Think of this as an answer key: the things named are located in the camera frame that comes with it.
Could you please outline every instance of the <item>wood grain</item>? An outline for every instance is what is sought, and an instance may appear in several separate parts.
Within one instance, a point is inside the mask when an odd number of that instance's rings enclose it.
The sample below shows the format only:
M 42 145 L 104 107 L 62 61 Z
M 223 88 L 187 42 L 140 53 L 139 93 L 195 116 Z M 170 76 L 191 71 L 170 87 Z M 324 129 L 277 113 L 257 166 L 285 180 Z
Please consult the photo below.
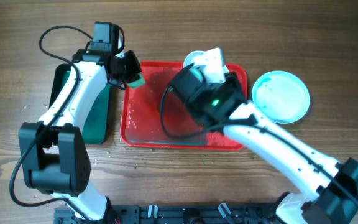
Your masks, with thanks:
M 41 33 L 61 24 L 92 33 L 95 21 L 122 26 L 127 49 L 141 60 L 183 60 L 191 51 L 221 47 L 227 62 L 247 70 L 251 86 L 271 70 L 298 75 L 312 107 L 283 127 L 323 153 L 358 160 L 358 1 L 0 0 L 0 223 L 50 223 L 61 205 L 22 208 L 9 198 L 17 133 L 47 110 L 60 64 L 38 49 Z M 44 46 L 70 58 L 86 41 L 56 30 Z M 272 202 L 284 191 L 297 192 L 247 149 L 152 152 L 125 146 L 118 132 L 123 93 L 115 93 L 108 140 L 87 147 L 91 178 L 113 204 Z M 16 190 L 26 202 L 48 198 L 25 187 L 21 171 Z

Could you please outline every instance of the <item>green object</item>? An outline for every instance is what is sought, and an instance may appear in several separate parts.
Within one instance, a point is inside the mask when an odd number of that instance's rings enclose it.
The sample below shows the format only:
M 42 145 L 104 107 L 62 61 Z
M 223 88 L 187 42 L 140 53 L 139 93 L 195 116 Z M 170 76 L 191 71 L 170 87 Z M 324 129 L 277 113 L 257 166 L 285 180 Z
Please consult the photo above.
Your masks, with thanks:
M 216 105 L 218 105 L 218 103 L 219 103 L 219 100 L 215 99 L 214 101 L 212 101 L 212 106 L 216 106 Z
M 58 94 L 70 76 L 70 67 L 60 65 L 56 68 L 55 79 L 53 81 L 50 105 L 56 100 Z M 89 115 L 86 118 L 82 137 L 85 144 L 102 144 L 106 139 L 107 123 L 109 115 L 110 86 L 106 87 L 96 97 Z
M 128 86 L 129 86 L 129 87 L 131 87 L 131 88 L 137 88 L 137 87 L 143 85 L 144 83 L 146 83 L 146 81 L 145 81 L 144 78 L 143 78 L 142 73 L 140 72 L 140 73 L 138 73 L 138 75 L 140 76 L 140 79 L 138 79 L 138 80 L 136 80 L 136 81 L 134 81 L 134 82 L 132 82 L 132 83 L 128 83 Z

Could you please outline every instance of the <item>white cup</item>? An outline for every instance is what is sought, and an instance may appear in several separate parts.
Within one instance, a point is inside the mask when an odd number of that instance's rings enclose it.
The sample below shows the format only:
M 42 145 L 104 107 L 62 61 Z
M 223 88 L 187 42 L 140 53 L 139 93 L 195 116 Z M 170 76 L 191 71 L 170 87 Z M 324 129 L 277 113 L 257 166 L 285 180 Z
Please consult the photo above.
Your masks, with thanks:
M 185 61 L 183 62 L 183 68 L 191 63 L 194 63 L 195 56 L 202 56 L 203 54 L 204 54 L 203 50 L 195 50 L 192 53 L 188 54 L 185 58 Z
M 185 58 L 185 61 L 183 62 L 183 68 L 187 65 L 195 62 L 195 57 L 204 55 L 203 50 L 195 50 L 192 53 L 188 54 Z M 225 73 L 229 72 L 229 69 L 227 69 L 226 65 L 223 66 L 223 71 Z

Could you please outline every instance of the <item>green led light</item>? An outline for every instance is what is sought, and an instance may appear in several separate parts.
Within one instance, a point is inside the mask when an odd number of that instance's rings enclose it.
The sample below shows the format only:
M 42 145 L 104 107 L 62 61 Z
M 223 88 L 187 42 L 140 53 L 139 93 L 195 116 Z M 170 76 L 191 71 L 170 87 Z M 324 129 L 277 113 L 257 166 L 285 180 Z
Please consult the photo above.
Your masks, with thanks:
M 219 100 L 215 99 L 214 101 L 212 101 L 212 106 L 216 106 L 216 105 L 218 105 L 218 103 L 219 103 Z

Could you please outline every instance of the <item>white object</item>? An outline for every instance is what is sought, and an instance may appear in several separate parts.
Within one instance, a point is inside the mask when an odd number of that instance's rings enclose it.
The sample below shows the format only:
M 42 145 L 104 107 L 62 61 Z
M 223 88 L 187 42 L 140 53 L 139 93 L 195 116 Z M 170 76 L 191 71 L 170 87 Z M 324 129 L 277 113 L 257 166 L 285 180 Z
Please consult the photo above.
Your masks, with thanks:
M 121 45 L 122 40 L 120 38 L 118 46 L 121 47 Z M 121 51 L 116 56 L 122 58 L 124 56 L 124 51 Z M 79 82 L 70 101 L 62 111 L 63 116 L 58 118 L 52 125 L 63 126 L 64 124 L 70 123 L 73 126 L 79 127 L 82 132 L 86 118 L 88 117 L 96 97 L 107 85 L 107 74 L 104 66 L 99 66 L 94 62 L 79 62 L 75 65 L 81 72 L 81 81 Z M 75 79 L 76 72 L 74 68 L 71 67 L 70 76 L 68 77 L 63 89 L 60 91 L 53 105 L 39 119 L 39 121 L 43 121 L 44 125 L 47 125 L 52 120 L 55 113 L 62 106 L 74 86 Z M 84 192 L 80 193 L 77 197 L 60 193 L 53 193 L 51 196 L 70 199 L 70 201 L 74 203 L 75 206 L 90 220 L 100 220 L 104 217 L 107 198 L 96 190 L 91 181 L 88 182 Z M 83 218 L 76 212 L 75 215 L 78 218 Z
M 94 185 L 89 181 L 84 192 L 78 197 L 72 197 L 69 194 L 53 193 L 51 196 L 59 198 L 68 198 L 78 209 L 80 209 L 90 220 L 100 220 L 106 211 L 107 198 L 101 195 Z
M 63 126 L 64 124 L 70 123 L 75 127 L 79 127 L 82 132 L 86 118 L 96 97 L 98 97 L 100 91 L 107 85 L 107 75 L 104 66 L 99 66 L 94 62 L 79 62 L 75 65 L 81 72 L 80 77 L 82 81 L 79 82 L 74 95 L 62 111 L 62 117 L 58 118 L 53 125 Z M 39 119 L 39 121 L 44 122 L 44 125 L 47 125 L 52 120 L 62 106 L 74 86 L 75 79 L 76 72 L 75 69 L 71 67 L 71 73 L 65 86 L 57 96 L 55 102 L 53 102 L 53 105 Z
M 301 119 L 309 109 L 306 85 L 289 72 L 268 72 L 255 82 L 252 101 L 273 122 L 288 124 Z
M 226 81 L 224 74 L 229 72 L 224 63 L 223 52 L 220 48 L 207 51 L 197 50 L 187 55 L 183 67 L 194 63 L 195 67 L 205 76 L 206 83 L 224 83 Z
M 314 150 L 277 124 L 271 122 L 251 101 L 247 104 L 241 104 L 232 115 L 230 115 L 230 119 L 247 119 L 251 115 L 255 116 L 258 122 L 257 126 L 261 128 L 265 127 L 269 131 L 284 138 L 309 156 L 317 164 L 321 164 L 330 175 L 336 175 L 338 169 L 335 165 L 338 160 Z M 316 191 L 317 188 L 319 186 L 326 187 L 330 183 L 330 180 L 324 174 L 315 172 L 315 167 L 309 165 L 308 161 L 301 157 L 290 146 L 268 133 L 261 133 L 259 129 L 239 125 L 226 126 L 223 128 L 223 133 L 229 138 L 247 146 L 250 150 L 254 151 L 269 164 L 274 166 L 274 168 L 284 174 L 300 190 L 304 202 L 316 200 L 319 197 L 319 194 Z M 299 216 L 302 213 L 300 207 L 299 209 L 294 209 L 293 207 L 284 204 L 277 211 L 277 215 L 285 223 L 302 223 L 289 222 L 291 219 L 287 218 L 287 216 L 301 217 Z

